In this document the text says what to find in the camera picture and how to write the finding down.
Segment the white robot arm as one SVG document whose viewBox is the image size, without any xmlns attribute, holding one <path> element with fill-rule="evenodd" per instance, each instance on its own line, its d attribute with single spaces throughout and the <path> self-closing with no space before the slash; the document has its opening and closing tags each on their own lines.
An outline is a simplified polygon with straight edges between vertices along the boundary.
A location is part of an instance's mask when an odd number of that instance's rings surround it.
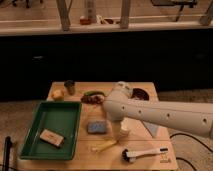
<svg viewBox="0 0 213 171">
<path fill-rule="evenodd" d="M 155 137 L 159 126 L 213 139 L 213 104 L 132 99 L 127 82 L 117 82 L 103 102 L 111 122 L 124 118 L 141 121 Z"/>
</svg>

